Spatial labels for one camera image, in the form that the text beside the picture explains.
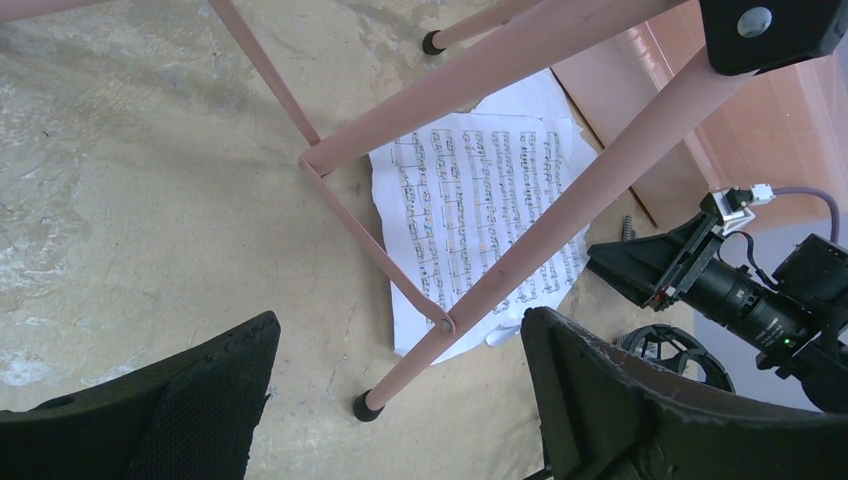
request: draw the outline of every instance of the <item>black clamp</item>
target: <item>black clamp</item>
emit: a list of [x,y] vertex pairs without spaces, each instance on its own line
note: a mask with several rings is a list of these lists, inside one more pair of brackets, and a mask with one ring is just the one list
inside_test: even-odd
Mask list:
[[833,53],[848,28],[848,0],[700,0],[716,72],[765,73]]

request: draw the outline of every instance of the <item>concrete floor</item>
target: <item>concrete floor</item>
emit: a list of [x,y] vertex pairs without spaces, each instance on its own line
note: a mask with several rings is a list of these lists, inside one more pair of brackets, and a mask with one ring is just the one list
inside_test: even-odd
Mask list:
[[[237,2],[327,134],[443,59],[423,34],[489,1]],[[541,466],[521,343],[432,368],[379,422],[388,282],[296,168],[305,142],[212,11],[122,0],[0,26],[0,407],[32,408],[264,311],[282,324],[248,478],[521,478]],[[329,184],[373,232],[366,162]],[[625,194],[594,223],[617,237]],[[605,338],[691,329],[584,274],[561,310]]]

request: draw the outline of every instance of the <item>camera lens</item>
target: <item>camera lens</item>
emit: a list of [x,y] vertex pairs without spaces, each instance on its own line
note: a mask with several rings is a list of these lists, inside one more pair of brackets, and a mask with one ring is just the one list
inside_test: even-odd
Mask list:
[[717,259],[681,298],[774,360],[791,356],[813,335],[813,319],[797,303]]

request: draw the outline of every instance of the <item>pink metal stand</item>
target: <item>pink metal stand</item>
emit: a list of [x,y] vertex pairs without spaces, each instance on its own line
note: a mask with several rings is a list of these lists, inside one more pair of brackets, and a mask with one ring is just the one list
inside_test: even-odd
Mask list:
[[[0,1],[0,22],[97,3],[96,0]],[[429,42],[429,46],[437,50],[434,53],[438,53],[450,44],[498,27],[496,31],[417,83],[320,140],[232,2],[209,0],[257,72],[312,145],[301,156],[304,175],[386,276],[418,311],[437,325],[373,390],[357,399],[354,412],[360,420],[375,419],[392,397],[589,224],[754,72],[724,77],[710,67],[705,50],[695,55],[449,312],[421,293],[341,204],[322,177],[456,108],[547,68],[683,1],[503,0],[452,27],[431,32],[425,40],[425,49]]]

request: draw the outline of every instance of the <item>metal frame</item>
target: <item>metal frame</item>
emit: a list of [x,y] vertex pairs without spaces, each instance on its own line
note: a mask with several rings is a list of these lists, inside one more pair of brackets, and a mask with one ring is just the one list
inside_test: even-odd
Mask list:
[[[0,23],[108,0],[3,0]],[[230,0],[209,0],[311,147],[304,175],[432,328],[365,394],[375,414],[547,261],[755,72],[716,73],[700,51],[474,286],[445,312],[427,298],[345,208],[322,177],[463,105],[504,88],[684,0],[504,0],[432,36],[435,47],[497,27],[415,84],[321,140]]]

